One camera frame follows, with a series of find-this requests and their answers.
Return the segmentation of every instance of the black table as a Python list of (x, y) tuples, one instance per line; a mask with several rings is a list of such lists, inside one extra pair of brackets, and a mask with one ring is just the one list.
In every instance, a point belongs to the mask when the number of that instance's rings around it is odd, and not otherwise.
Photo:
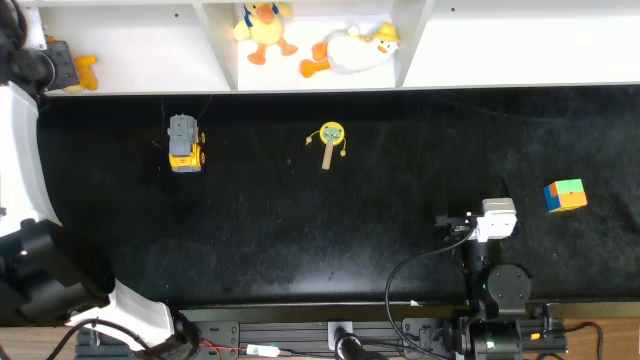
[[(391, 269), (445, 246), (433, 226), (506, 184), (521, 219), (501, 244), (540, 301), (640, 297), (640, 88), (55, 98), (38, 143), (64, 226), (142, 295), (179, 305), (381, 301)], [(204, 174), (173, 174), (170, 116), (198, 116)], [(326, 121), (348, 154), (305, 137)], [(548, 214), (581, 178), (589, 205)], [(395, 300), (463, 303), (459, 254), (414, 263)]]

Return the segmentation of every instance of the plush duck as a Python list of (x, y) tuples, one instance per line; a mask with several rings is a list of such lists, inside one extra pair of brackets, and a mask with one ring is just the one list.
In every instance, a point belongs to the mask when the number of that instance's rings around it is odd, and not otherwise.
[(248, 59), (256, 65), (263, 65), (267, 60), (265, 53), (267, 46), (278, 44), (282, 49), (282, 55), (293, 55), (298, 51), (295, 45), (288, 44), (282, 37), (284, 25), (278, 15), (290, 18), (293, 15), (291, 7), (284, 3), (245, 3), (245, 15), (233, 30), (233, 35), (238, 41), (251, 37), (258, 50), (249, 55)]
[(384, 23), (377, 33), (360, 35), (357, 26), (348, 31), (336, 31), (326, 42), (313, 46), (313, 59), (300, 64), (300, 72), (310, 78), (318, 71), (331, 69), (339, 74), (352, 74), (376, 67), (393, 56), (400, 39), (395, 26)]

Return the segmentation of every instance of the rubik's cube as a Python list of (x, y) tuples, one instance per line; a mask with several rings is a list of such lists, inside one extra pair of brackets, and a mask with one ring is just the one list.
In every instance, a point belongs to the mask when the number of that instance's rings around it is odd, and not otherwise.
[(582, 180), (556, 181), (544, 188), (549, 212), (567, 211), (587, 205)]

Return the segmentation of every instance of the toy truck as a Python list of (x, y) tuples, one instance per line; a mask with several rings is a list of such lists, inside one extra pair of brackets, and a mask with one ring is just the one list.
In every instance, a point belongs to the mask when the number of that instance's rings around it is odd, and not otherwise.
[(204, 133), (198, 121), (188, 115), (175, 115), (169, 119), (169, 163), (174, 172), (199, 172), (205, 163), (202, 145)]

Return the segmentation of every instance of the yellow plush toy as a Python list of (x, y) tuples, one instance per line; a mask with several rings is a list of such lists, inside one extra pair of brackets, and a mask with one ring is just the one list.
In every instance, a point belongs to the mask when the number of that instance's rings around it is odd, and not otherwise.
[(263, 65), (267, 60), (265, 54), (269, 45), (278, 44), (282, 55), (293, 55), (298, 51), (294, 45), (288, 44), (282, 37), (284, 24), (278, 15), (290, 18), (293, 15), (291, 7), (285, 3), (245, 3), (245, 15), (233, 30), (238, 41), (251, 37), (258, 50), (249, 55), (248, 59), (256, 65)]

